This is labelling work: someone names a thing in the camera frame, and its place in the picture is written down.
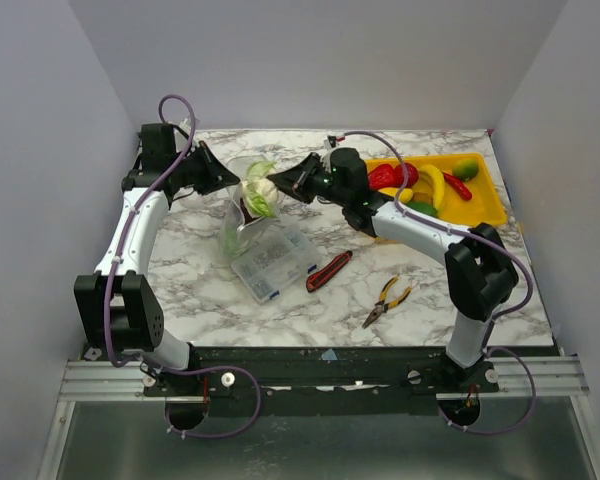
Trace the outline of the white cauliflower toy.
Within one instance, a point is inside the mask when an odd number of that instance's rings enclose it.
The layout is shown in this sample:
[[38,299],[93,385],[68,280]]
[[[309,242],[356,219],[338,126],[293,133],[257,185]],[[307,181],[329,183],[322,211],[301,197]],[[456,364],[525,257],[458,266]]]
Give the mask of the white cauliflower toy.
[[274,170],[274,162],[263,160],[252,163],[246,170],[246,176],[241,182],[242,199],[252,217],[277,216],[278,190],[268,178]]

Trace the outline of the green watermelon ball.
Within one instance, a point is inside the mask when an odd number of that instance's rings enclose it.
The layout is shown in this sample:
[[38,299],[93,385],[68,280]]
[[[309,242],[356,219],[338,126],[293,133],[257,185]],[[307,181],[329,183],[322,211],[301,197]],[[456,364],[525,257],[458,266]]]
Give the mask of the green watermelon ball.
[[224,256],[234,258],[244,252],[248,243],[242,240],[236,231],[228,231],[220,236],[219,246]]

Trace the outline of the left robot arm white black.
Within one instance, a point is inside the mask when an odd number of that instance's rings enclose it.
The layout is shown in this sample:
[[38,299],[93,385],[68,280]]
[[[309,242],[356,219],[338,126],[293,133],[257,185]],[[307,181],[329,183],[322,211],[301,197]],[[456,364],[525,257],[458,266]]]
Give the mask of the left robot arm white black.
[[142,126],[140,152],[122,180],[121,215],[93,273],[80,275],[74,297],[90,347],[116,367],[141,358],[168,371],[181,395],[202,380],[191,344],[170,334],[147,275],[159,227],[179,191],[208,195],[239,184],[205,142],[168,123]]

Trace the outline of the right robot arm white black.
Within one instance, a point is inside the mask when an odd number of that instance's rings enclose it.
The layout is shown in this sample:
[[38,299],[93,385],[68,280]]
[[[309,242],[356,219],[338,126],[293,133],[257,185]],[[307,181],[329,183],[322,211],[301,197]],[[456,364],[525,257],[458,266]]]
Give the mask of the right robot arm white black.
[[474,383],[490,323],[519,281],[494,227],[461,227],[401,205],[370,186],[366,164],[353,148],[336,148],[327,161],[312,153],[267,178],[303,203],[321,197],[336,204],[353,229],[404,244],[444,266],[456,320],[440,379],[454,392]]

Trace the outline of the dark red apple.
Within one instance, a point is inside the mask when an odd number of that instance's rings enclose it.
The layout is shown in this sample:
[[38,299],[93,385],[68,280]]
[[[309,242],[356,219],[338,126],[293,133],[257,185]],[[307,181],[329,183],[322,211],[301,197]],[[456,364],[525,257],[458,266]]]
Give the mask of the dark red apple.
[[252,222],[255,222],[255,221],[258,221],[258,220],[262,219],[261,216],[253,216],[253,215],[251,215],[249,213],[249,211],[246,208],[244,208],[244,207],[241,207],[240,211],[241,211],[241,214],[242,214],[242,217],[243,217],[243,220],[244,220],[245,224],[250,224]]

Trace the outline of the clear zip top bag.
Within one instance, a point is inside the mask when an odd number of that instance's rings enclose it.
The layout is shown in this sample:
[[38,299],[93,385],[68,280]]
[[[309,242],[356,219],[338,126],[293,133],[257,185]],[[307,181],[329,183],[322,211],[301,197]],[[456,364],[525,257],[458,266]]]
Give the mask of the clear zip top bag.
[[281,193],[268,178],[276,172],[276,163],[262,154],[235,157],[227,167],[239,182],[225,189],[228,205],[218,247],[232,261],[251,248],[278,216]]

